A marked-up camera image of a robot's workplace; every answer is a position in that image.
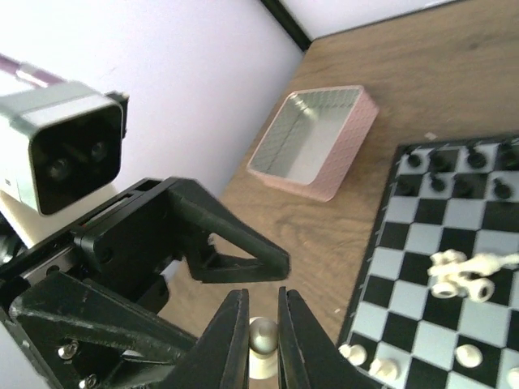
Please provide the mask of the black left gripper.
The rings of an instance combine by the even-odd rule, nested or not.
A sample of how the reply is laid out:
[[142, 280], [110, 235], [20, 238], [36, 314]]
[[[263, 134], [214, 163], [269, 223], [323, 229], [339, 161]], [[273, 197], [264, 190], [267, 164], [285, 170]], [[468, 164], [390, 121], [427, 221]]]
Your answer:
[[206, 284], [284, 280], [290, 255], [198, 181], [146, 181], [1, 273], [1, 306], [52, 388], [158, 388], [197, 339], [162, 308], [177, 251]]

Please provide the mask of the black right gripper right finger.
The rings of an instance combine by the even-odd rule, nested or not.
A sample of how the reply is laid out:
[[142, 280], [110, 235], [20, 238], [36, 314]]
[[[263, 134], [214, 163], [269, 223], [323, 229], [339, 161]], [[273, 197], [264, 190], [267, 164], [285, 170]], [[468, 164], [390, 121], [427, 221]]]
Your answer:
[[297, 290], [279, 289], [277, 321], [280, 388], [376, 387], [340, 354]]

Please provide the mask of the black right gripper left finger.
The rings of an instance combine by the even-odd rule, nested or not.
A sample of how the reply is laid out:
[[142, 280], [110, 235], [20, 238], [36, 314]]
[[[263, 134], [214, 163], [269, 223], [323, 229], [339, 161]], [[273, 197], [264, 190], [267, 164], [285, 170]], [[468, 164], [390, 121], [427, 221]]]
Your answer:
[[228, 293], [203, 335], [161, 382], [163, 388], [248, 388], [249, 293]]

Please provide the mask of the white knight b1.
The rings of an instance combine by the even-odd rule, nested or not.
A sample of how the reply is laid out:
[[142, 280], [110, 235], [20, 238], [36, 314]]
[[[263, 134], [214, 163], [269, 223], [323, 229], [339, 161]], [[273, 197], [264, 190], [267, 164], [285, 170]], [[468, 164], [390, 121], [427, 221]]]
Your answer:
[[370, 364], [368, 374], [381, 380], [395, 381], [400, 376], [400, 368], [393, 359], [375, 358]]

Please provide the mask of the white pawn d2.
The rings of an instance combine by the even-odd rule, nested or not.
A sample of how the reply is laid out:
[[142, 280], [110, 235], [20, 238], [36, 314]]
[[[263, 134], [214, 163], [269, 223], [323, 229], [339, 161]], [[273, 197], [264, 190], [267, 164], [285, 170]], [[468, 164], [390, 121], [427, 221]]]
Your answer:
[[458, 364], [468, 369], [473, 369], [483, 363], [482, 351], [473, 344], [456, 347], [454, 355]]

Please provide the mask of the white rook h1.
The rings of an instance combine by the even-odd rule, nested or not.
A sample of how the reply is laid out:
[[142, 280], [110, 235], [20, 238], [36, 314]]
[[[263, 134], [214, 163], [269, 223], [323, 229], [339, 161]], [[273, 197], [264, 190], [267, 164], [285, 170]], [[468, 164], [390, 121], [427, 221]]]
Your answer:
[[278, 373], [278, 326], [270, 318], [249, 320], [249, 377], [265, 380]]

